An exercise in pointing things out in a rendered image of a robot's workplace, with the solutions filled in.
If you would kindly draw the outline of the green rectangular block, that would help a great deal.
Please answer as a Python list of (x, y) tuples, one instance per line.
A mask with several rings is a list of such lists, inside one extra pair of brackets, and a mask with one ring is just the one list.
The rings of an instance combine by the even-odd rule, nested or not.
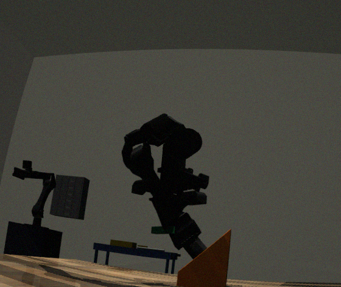
[(151, 233), (155, 233), (155, 234), (175, 234), (175, 227), (168, 226), (167, 230), (164, 230), (162, 228), (162, 226), (161, 227), (152, 226)]

